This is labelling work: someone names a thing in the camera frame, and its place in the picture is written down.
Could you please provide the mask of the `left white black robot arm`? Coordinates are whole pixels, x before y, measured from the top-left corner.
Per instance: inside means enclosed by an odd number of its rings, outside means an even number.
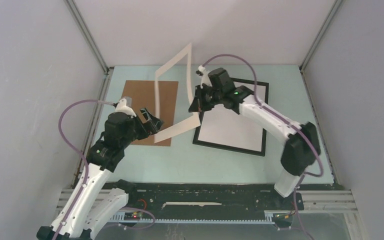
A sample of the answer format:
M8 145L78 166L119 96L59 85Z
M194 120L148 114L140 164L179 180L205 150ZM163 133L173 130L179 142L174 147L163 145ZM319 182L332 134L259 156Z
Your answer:
M100 138L89 149L86 165L66 205L51 223L42 226L39 240L93 240L123 207L133 208L138 202L136 185L119 180L97 206L93 206L102 187L125 156L126 148L136 140L146 139L161 130L163 121L146 108L140 109L145 122L130 107L111 113Z

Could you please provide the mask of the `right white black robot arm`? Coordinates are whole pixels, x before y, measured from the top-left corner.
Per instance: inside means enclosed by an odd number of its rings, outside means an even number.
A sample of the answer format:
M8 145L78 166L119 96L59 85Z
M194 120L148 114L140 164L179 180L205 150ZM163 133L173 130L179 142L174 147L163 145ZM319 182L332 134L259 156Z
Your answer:
M257 95L257 89L247 86L235 86L228 71L222 67L212 71L200 65L196 71L201 83L195 86L193 101L188 109L190 113L203 113L222 105L226 110L243 116L258 124L274 136L282 145L280 158L282 172L274 184L271 204L284 209L291 202L291 195L302 183L305 175L310 175L308 167L317 163L324 174L321 163L321 147L316 126L307 122L301 124L269 106Z

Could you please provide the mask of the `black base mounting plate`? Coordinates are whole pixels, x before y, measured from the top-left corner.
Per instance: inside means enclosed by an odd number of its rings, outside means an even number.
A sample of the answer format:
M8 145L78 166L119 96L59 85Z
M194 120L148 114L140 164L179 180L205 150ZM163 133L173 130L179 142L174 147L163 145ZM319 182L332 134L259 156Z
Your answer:
M116 182L105 183L100 203ZM262 220L293 214L345 213L355 209L349 191L336 185L304 185L296 196L276 196L271 184L168 184L133 183L137 199L128 207L144 209L143 217L181 220Z

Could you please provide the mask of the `left aluminium corner post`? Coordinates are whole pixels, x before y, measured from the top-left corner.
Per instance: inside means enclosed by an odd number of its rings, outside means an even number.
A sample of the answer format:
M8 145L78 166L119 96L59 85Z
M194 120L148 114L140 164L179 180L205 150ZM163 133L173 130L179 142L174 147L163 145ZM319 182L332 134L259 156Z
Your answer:
M84 40L88 47L90 48L93 56L95 57L96 61L98 62L98 65L103 70L105 74L108 74L110 67L107 65L106 61L104 60L104 57L99 50L99 47L94 40L94 37L89 30L89 27L84 20L81 11L78 8L78 5L74 0L64 0L64 3L66 4L70 14L72 15L73 20L75 21L77 27L79 28L80 33L84 37Z

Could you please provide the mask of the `aluminium corner post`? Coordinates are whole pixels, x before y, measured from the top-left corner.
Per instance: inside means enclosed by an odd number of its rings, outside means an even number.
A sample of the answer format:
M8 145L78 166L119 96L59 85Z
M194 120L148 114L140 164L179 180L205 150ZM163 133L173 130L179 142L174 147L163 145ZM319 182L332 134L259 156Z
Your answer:
M307 66L309 65L310 61L312 60L313 55L315 54L317 48L319 47L320 43L322 42L323 37L327 33L329 27L331 26L335 16L337 15L338 11L340 10L341 6L345 0L335 0L332 7L330 8L326 18L324 19L320 29L318 30L310 48L308 49L301 65L299 66L300 72L304 73L306 71Z
M73 20L75 21L77 27L79 28L80 33L84 37L84 40L88 47L90 48L93 56L95 57L96 61L98 62L98 65L103 70L105 74L108 74L110 67L107 65L106 61L104 60L104 57L99 50L99 47L94 40L94 37L89 30L89 27L84 20L81 11L78 8L78 5L74 0L64 0L64 3L66 4L70 14L72 15Z

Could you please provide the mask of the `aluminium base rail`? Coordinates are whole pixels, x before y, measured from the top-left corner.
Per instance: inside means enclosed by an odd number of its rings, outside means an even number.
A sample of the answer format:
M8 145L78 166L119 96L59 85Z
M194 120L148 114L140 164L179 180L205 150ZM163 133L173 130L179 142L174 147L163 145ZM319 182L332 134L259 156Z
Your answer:
M352 240L366 240L354 196L337 184L304 184L295 196L276 196L271 184L138 183L128 206L140 213L117 212L108 221L182 224L269 224L282 229L297 214L341 214Z

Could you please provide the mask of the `right aluminium corner post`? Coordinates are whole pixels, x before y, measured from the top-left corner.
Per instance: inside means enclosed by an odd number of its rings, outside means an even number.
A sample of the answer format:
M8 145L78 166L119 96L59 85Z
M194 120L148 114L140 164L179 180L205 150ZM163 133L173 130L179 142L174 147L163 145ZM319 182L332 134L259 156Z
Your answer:
M307 66L309 65L310 61L312 60L313 55L315 54L317 48L319 47L320 43L322 42L323 37L327 33L329 27L331 26L335 16L337 15L338 11L340 10L341 6L345 0L335 0L332 7L330 8L326 18L324 19L320 29L318 30L310 48L308 49L301 65L299 66L300 72L304 73L306 71Z

